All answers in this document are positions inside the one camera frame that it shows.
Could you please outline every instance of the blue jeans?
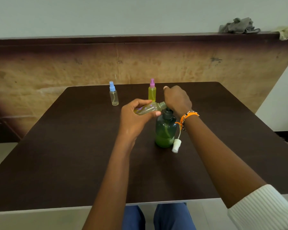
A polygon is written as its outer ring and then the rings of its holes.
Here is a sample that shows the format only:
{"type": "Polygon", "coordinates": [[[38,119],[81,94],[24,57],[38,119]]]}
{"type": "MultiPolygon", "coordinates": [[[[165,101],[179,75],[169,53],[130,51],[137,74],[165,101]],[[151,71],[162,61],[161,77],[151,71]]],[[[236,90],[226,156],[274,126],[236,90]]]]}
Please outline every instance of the blue jeans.
{"type": "MultiPolygon", "coordinates": [[[[154,215],[155,230],[196,230],[187,205],[158,204],[154,215]]],[[[122,230],[145,230],[145,217],[139,206],[126,206],[122,230]]]]}

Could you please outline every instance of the person's right arm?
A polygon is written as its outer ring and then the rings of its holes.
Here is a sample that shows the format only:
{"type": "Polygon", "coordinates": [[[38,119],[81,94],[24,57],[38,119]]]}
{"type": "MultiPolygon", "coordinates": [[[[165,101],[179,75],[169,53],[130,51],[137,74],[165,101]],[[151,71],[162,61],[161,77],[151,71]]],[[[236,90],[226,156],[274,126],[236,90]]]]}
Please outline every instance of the person's right arm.
{"type": "MultiPolygon", "coordinates": [[[[165,103],[181,118],[192,103],[179,86],[164,89],[165,103]]],[[[196,115],[184,127],[227,208],[232,207],[266,182],[228,148],[196,115]]]]}

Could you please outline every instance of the white ribbed sleeve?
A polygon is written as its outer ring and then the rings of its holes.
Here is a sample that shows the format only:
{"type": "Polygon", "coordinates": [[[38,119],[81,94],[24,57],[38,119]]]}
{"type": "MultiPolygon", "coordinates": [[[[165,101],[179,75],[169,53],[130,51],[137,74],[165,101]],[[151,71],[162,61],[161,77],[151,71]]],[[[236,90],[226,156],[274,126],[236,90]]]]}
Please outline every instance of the white ribbed sleeve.
{"type": "Polygon", "coordinates": [[[228,216],[241,230],[288,230],[288,201],[264,185],[228,209],[228,216]]]}

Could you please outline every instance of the white spray cap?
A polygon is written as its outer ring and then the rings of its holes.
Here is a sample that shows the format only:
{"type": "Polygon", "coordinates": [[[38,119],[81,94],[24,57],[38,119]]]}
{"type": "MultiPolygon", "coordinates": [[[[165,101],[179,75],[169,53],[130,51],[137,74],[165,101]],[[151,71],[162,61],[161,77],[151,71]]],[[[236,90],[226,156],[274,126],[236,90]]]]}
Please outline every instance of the white spray cap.
{"type": "Polygon", "coordinates": [[[180,139],[174,139],[172,152],[173,153],[178,153],[180,145],[181,145],[181,140],[180,139]]]}

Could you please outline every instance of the pink spray cap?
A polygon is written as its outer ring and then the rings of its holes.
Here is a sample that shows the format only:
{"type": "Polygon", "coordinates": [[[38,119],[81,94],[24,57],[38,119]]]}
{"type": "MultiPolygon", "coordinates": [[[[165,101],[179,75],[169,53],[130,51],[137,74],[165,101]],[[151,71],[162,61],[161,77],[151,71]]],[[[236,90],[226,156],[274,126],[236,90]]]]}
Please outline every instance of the pink spray cap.
{"type": "Polygon", "coordinates": [[[150,79],[150,88],[155,87],[155,80],[153,78],[150,79]]]}

